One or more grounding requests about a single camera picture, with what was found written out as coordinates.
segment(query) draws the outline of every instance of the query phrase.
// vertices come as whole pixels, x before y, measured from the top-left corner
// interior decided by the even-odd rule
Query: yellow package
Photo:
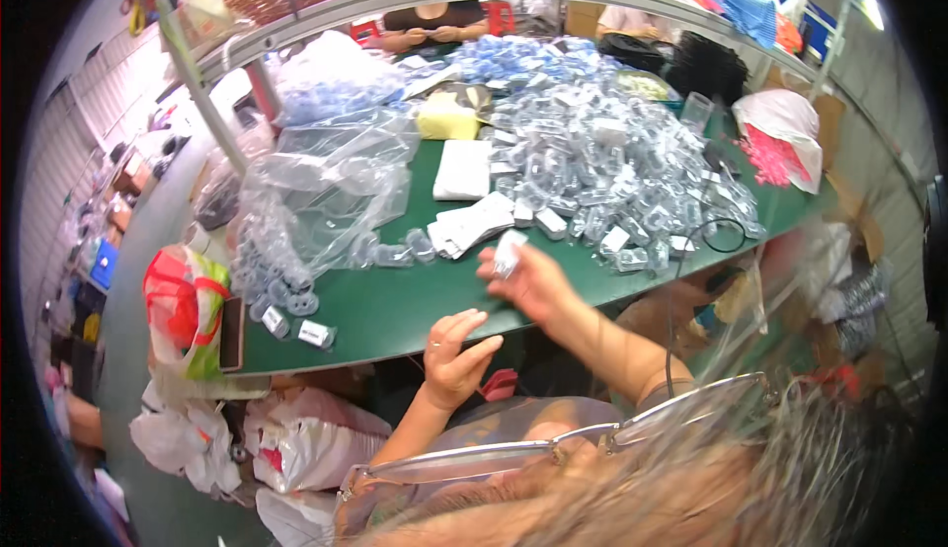
[[[453,92],[435,92],[418,110],[422,139],[474,139],[480,121],[474,109],[458,104]]]

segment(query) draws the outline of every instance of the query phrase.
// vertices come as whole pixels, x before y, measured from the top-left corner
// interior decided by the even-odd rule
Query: black shirt
[[[434,31],[438,27],[467,27],[483,20],[483,10],[478,0],[462,0],[448,2],[444,14],[435,18],[424,19],[418,16],[414,8],[404,8],[386,13],[382,23],[386,31],[408,31],[409,29],[426,29]],[[413,48],[431,47],[442,44],[431,37]]]

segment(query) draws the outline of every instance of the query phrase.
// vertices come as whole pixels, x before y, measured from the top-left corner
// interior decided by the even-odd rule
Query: glasses frame
[[[381,463],[379,465],[355,465],[349,469],[349,472],[346,474],[345,479],[339,486],[339,491],[337,494],[337,508],[341,504],[344,504],[352,497],[355,484],[356,476],[362,476],[366,479],[380,479],[385,481],[397,482],[397,480],[386,480],[384,475],[385,471],[392,471],[401,468],[412,468],[417,465],[422,465],[424,463],[429,463],[432,461],[437,461],[444,458],[451,457],[468,457],[468,456],[478,456],[491,453],[501,453],[504,451],[523,451],[524,456],[533,457],[533,456],[551,456],[553,461],[560,465],[564,462],[564,455],[559,450],[560,443],[570,440],[572,438],[588,436],[593,433],[598,433],[600,436],[605,435],[602,439],[604,442],[604,447],[606,454],[611,454],[617,449],[622,449],[626,446],[631,446],[633,444],[642,442],[649,438],[650,436],[639,436],[637,438],[629,439],[624,441],[622,438],[623,431],[632,430],[637,424],[642,421],[654,417],[656,413],[667,410],[673,405],[680,404],[683,401],[693,398],[696,395],[707,393],[714,389],[719,389],[724,386],[734,385],[740,382],[752,382],[756,385],[759,385],[764,390],[764,400],[770,402],[774,395],[768,393],[767,386],[767,376],[763,372],[754,372],[746,375],[737,375],[730,376],[728,378],[722,378],[710,384],[707,384],[703,387],[694,389],[693,391],[684,392],[678,396],[672,397],[667,401],[657,405],[650,410],[643,411],[638,415],[634,416],[631,419],[626,420],[622,423],[614,424],[596,424],[594,426],[586,426],[585,428],[580,428],[578,430],[568,431],[564,434],[554,436],[550,440],[521,440],[518,442],[503,442],[491,445],[484,446],[465,446],[462,448],[449,448],[448,450],[438,450],[436,452],[427,452],[425,454],[420,454],[417,456],[409,457],[407,459],[399,459],[396,461],[388,461],[387,463]],[[683,425],[693,424],[694,422],[701,421],[706,417],[712,415],[714,411],[710,411],[703,415],[699,415],[688,421],[684,422]],[[520,469],[520,467],[512,469],[502,469],[492,471],[491,473],[482,473],[478,475],[463,474],[455,477],[444,477],[441,479],[432,479],[423,482],[412,482],[417,484],[424,483],[433,483],[433,482],[449,482],[457,481],[460,479],[471,479],[474,477],[483,477],[484,475],[496,475],[499,473],[505,473],[507,471]]]

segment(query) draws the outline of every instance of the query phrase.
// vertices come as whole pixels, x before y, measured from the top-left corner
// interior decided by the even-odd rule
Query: woman's left hand
[[[457,27],[438,27],[431,34],[431,37],[440,43],[461,41],[461,29]]]
[[[487,320],[487,313],[471,308],[434,323],[425,348],[425,386],[435,407],[453,412],[480,385],[502,336],[481,341],[461,352],[461,344]]]

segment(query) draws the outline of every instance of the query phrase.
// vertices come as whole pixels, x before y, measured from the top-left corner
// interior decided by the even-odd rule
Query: eyeglasses
[[[338,491],[337,509],[353,495],[361,479],[377,479],[403,484],[453,482],[524,469],[544,459],[565,462],[563,443],[583,438],[605,449],[618,452],[661,433],[661,424],[670,413],[684,408],[681,425],[719,421],[716,415],[737,415],[743,419],[754,407],[766,404],[767,379],[764,373],[732,376],[682,393],[661,405],[643,411],[624,423],[599,424],[566,432],[551,440],[524,440],[486,446],[467,446],[439,450],[380,465],[356,465],[349,470]]]

